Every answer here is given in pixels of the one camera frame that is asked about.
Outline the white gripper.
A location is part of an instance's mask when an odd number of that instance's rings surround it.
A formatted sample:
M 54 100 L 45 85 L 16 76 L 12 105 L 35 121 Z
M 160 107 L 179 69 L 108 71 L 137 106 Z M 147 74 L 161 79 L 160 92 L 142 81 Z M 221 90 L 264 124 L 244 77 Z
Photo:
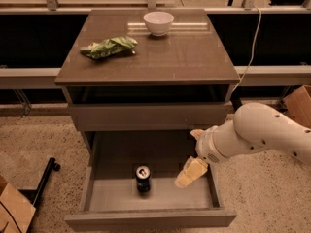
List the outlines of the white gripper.
M 227 158 L 215 146 L 213 136 L 216 129 L 217 126 L 212 126 L 206 130 L 193 129 L 190 132 L 196 140 L 195 151 L 199 157 L 191 156 L 188 158 L 174 182 L 177 187 L 185 188 L 199 179 L 208 171 L 208 164 L 219 164 L 227 161 Z

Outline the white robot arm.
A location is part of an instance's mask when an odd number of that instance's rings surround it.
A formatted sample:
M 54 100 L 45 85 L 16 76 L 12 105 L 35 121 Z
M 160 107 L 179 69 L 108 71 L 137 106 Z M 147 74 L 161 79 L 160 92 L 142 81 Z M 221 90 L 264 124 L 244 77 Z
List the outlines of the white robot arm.
M 208 166 L 231 157 L 268 149 L 280 150 L 311 165 L 310 129 L 262 103 L 247 103 L 233 119 L 206 130 L 194 129 L 197 158 L 190 157 L 175 180 L 184 188 L 208 171 Z

